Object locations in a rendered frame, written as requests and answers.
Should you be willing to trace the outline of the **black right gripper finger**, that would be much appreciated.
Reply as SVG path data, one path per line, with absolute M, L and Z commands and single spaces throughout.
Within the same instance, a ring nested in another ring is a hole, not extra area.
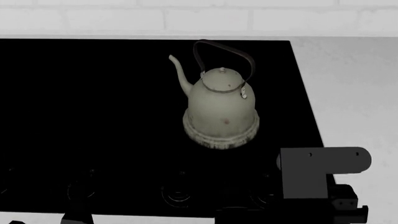
M 232 207 L 218 210 L 215 224 L 327 224 L 327 216 L 293 208 L 258 210 Z

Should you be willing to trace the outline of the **black stove knob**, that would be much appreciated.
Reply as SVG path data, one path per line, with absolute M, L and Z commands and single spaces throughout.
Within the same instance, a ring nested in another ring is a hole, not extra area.
M 95 169 L 85 169 L 75 172 L 67 186 L 69 200 L 84 200 L 96 192 L 97 175 Z
M 175 208 L 188 208 L 192 201 L 192 183 L 186 171 L 168 173 L 161 186 L 164 202 Z
M 271 173 L 256 174 L 249 187 L 251 200 L 261 208 L 270 208 L 282 200 L 282 184 L 277 175 Z

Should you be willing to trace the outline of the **black glass stove cooktop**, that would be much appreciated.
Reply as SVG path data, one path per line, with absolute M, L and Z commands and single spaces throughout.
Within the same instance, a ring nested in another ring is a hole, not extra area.
M 257 136 L 219 151 L 183 130 L 190 82 L 200 68 L 195 40 L 0 39 L 0 212 L 65 213 L 74 205 L 102 215 L 212 217 L 260 209 L 249 194 L 256 174 L 271 173 L 279 149 L 322 147 L 292 49 L 286 40 L 224 40 L 249 54 L 198 44 L 207 69 L 226 67 L 248 80 L 260 117 Z M 95 169 L 89 199 L 69 200 L 72 175 Z M 186 171 L 188 208 L 166 204 L 168 173 Z

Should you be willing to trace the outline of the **beige metal kettle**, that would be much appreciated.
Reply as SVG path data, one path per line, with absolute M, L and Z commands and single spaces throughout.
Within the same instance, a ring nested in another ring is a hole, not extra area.
M 200 79 L 188 82 L 182 65 L 169 55 L 175 65 L 179 84 L 188 98 L 188 108 L 183 115 L 183 128 L 187 136 L 208 149 L 234 149 L 255 138 L 260 118 L 255 109 L 256 97 L 248 80 L 232 68 L 207 70 L 198 52 L 198 44 L 208 44 L 246 59 L 256 71 L 254 59 L 246 52 L 212 40 L 198 40 L 193 45 L 193 55 L 200 67 Z

